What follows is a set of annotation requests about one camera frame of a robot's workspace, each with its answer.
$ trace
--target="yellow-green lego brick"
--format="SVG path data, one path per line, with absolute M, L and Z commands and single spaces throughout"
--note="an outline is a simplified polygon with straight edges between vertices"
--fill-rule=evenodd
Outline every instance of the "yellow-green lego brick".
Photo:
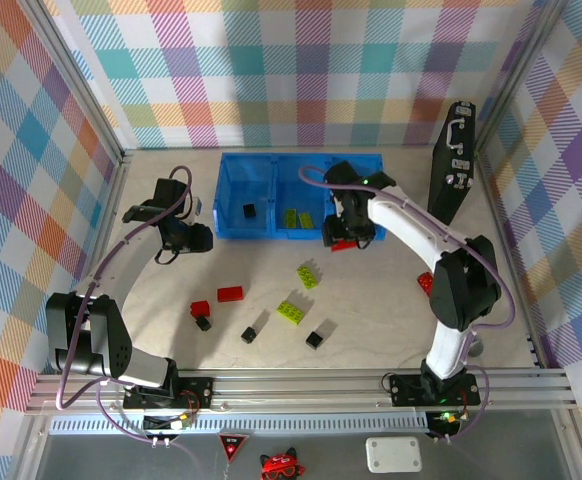
M 277 312 L 287 320 L 291 320 L 298 325 L 304 318 L 304 312 L 299 308 L 294 307 L 289 302 L 282 302 L 277 309 Z
M 290 208 L 284 211 L 284 228 L 296 228 L 298 225 L 295 209 Z
M 300 275 L 300 280 L 302 280 L 302 284 L 307 290 L 318 286 L 318 281 L 315 279 L 311 270 L 309 270 L 309 267 L 298 268 L 298 275 Z
M 311 214 L 303 212 L 300 215 L 300 226 L 302 228 L 313 228 L 313 222 L 311 221 Z

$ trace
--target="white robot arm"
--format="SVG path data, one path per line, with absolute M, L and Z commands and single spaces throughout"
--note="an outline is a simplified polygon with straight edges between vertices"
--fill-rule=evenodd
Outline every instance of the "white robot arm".
M 383 172 L 362 178 L 349 163 L 342 162 L 322 173 L 326 186 L 303 173 L 301 177 L 330 188 L 338 203 L 339 213 L 327 216 L 323 224 L 326 246 L 340 241 L 355 241 L 358 246 L 370 242 L 378 225 L 404 242 L 433 272 L 429 304 L 438 323 L 420 380 L 429 401 L 446 398 L 465 374 L 465 357 L 473 339 L 470 324 L 488 314 L 501 295 L 500 286 L 484 266 L 449 238 L 465 239 L 465 245 L 495 269 L 493 245 L 483 236 L 469 239 L 453 232 L 412 202 Z
M 187 192 L 188 199 L 183 202 Z M 190 188 L 184 183 L 161 178 L 152 199 L 125 213 L 120 233 L 104 259 L 74 291 L 54 293 L 47 302 L 49 362 L 54 368 L 64 371 L 69 364 L 71 373 L 133 384 L 159 398 L 179 393 L 175 362 L 135 348 L 121 312 L 144 267 L 153 259 L 160 263 L 163 251 L 170 251 L 175 258 L 213 248 L 211 230 L 195 223 L 200 206 L 199 199 L 190 195 Z M 87 308 L 80 316 L 85 298 Z M 70 358 L 78 317 L 83 324 L 77 330 L 77 346 Z
M 398 186 L 387 187 L 384 191 L 398 198 L 408 200 L 404 191 Z M 427 214 L 424 209 L 417 205 L 415 207 Z M 428 229 L 407 210 L 400 208 L 389 200 L 379 197 L 369 200 L 368 212 L 369 220 L 386 228 L 402 240 L 424 261 L 432 272 L 435 271 L 436 264 L 443 254 L 457 250 L 439 233 Z M 441 226 L 449 233 L 452 233 L 447 226 L 443 224 Z M 449 328 L 438 321 L 433 345 L 426 357 L 426 364 L 441 380 L 453 377 L 464 368 L 461 353 L 465 351 L 466 343 L 471 342 L 471 339 L 470 329 L 459 331 L 456 328 Z

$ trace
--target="red lego brick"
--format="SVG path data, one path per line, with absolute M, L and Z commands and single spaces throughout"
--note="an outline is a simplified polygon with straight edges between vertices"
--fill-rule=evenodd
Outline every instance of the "red lego brick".
M 191 304 L 191 316 L 192 317 L 210 317 L 211 316 L 211 308 L 209 307 L 209 302 L 201 301 L 201 302 L 193 302 Z
M 424 290 L 424 293 L 427 294 L 427 297 L 431 296 L 431 287 L 433 287 L 433 275 L 431 272 L 424 272 L 422 275 L 418 277 L 418 283 Z
M 239 300 L 244 300 L 242 287 L 218 288 L 218 302 L 237 302 Z
M 356 248 L 357 246 L 358 246 L 358 244 L 355 243 L 355 242 L 343 242 L 343 241 L 339 241 L 335 245 L 332 245 L 331 246 L 331 251 L 332 252 L 338 252 L 340 250 L 347 250 L 349 248 Z

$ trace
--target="plaid wallpaper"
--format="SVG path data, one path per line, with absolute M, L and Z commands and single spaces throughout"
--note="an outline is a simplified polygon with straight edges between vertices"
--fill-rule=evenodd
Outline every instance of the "plaid wallpaper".
M 582 412 L 582 0 L 570 2 L 498 138 L 488 174 L 550 363 Z
M 0 0 L 0 478 L 47 355 L 44 304 L 80 278 L 114 160 L 15 0 Z
M 421 145 L 547 0 L 45 0 L 129 148 Z

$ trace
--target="blue storage container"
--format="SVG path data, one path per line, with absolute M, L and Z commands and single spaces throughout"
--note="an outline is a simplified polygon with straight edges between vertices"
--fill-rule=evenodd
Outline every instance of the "blue storage container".
M 215 231 L 220 238 L 277 238 L 314 240 L 322 238 L 322 222 L 335 213 L 329 190 L 300 180 L 298 170 L 305 165 L 328 170 L 342 161 L 349 162 L 362 176 L 382 170 L 379 154 L 352 153 L 224 153 L 213 202 Z M 316 181 L 323 178 L 310 173 Z M 255 205 L 255 217 L 247 218 L 244 205 Z M 285 228 L 284 215 L 311 215 L 313 228 Z M 386 236 L 377 228 L 376 240 Z

